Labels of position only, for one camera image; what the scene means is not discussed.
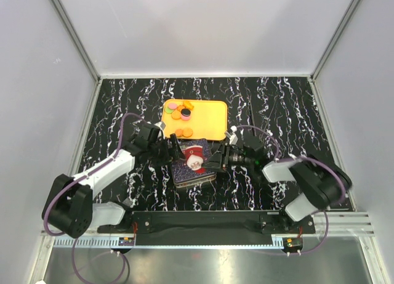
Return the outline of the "gold tin lid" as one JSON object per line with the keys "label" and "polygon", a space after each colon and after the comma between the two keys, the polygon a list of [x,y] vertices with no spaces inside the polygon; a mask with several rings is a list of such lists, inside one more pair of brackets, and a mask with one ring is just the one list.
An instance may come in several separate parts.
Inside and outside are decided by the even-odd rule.
{"label": "gold tin lid", "polygon": [[205,160],[212,156],[206,139],[189,140],[180,143],[185,159],[171,164],[173,182],[189,181],[194,178],[216,173],[202,168]]}

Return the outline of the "gold cookie tin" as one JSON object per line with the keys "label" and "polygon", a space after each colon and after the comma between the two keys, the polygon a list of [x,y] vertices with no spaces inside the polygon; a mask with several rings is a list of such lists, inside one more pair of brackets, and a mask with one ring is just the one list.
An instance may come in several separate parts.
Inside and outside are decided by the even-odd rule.
{"label": "gold cookie tin", "polygon": [[206,182],[214,181],[215,179],[216,179],[216,173],[213,173],[198,178],[194,178],[189,181],[174,182],[174,185],[177,190],[188,190],[197,185],[202,185],[205,184]]}

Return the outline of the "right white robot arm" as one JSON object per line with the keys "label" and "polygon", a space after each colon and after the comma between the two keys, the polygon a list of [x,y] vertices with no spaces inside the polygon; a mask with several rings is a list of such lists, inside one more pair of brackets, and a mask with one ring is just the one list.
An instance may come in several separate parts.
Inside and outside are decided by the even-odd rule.
{"label": "right white robot arm", "polygon": [[229,167],[241,166],[250,171],[257,182],[295,182],[301,194],[274,216],[272,224],[285,232],[294,232],[302,219],[345,200],[352,180],[335,164],[324,164],[314,155],[293,156],[269,160],[264,144],[256,136],[245,141],[236,135],[228,136],[218,149],[203,163],[203,168],[225,172]]}

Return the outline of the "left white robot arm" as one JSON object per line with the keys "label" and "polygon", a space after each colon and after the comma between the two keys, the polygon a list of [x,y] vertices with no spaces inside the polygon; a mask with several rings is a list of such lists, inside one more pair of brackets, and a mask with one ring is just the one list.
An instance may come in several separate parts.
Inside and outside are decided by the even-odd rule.
{"label": "left white robot arm", "polygon": [[164,136],[162,124],[143,124],[129,140],[121,140],[118,148],[93,167],[53,181],[42,211],[45,231],[51,235],[67,234],[78,238],[91,227],[112,225],[127,232],[133,217],[120,202],[96,203],[96,196],[119,177],[143,163],[165,166],[184,155],[175,134]]}

